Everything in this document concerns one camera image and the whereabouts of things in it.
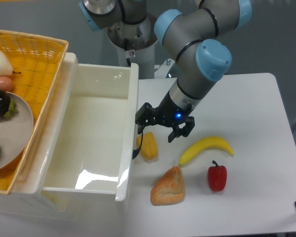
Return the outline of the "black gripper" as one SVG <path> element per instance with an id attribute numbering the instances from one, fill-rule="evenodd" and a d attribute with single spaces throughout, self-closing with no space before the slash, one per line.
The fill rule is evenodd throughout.
<path id="1" fill-rule="evenodd" d="M 172 128 L 173 131 L 168 136 L 169 143 L 175 138 L 187 137 L 195 127 L 194 117 L 189 116 L 192 110 L 191 101 L 184 103 L 184 107 L 181 108 L 172 100 L 169 92 L 157 108 L 145 102 L 135 114 L 137 134 L 141 134 L 147 126 L 159 124 Z"/>

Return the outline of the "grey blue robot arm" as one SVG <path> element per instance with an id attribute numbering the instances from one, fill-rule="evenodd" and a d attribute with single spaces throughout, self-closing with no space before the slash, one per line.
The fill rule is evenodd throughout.
<path id="1" fill-rule="evenodd" d="M 190 134 L 195 125 L 191 112 L 232 64 L 217 37 L 252 16 L 249 0 L 202 0 L 188 15 L 170 9 L 159 17 L 148 13 L 144 0 L 82 0 L 78 5 L 92 30 L 107 29 L 121 66 L 136 63 L 142 77 L 153 76 L 157 42 L 175 60 L 180 76 L 158 107 L 145 103 L 135 118 L 138 133 L 157 124 L 172 128 L 169 141 Z"/>

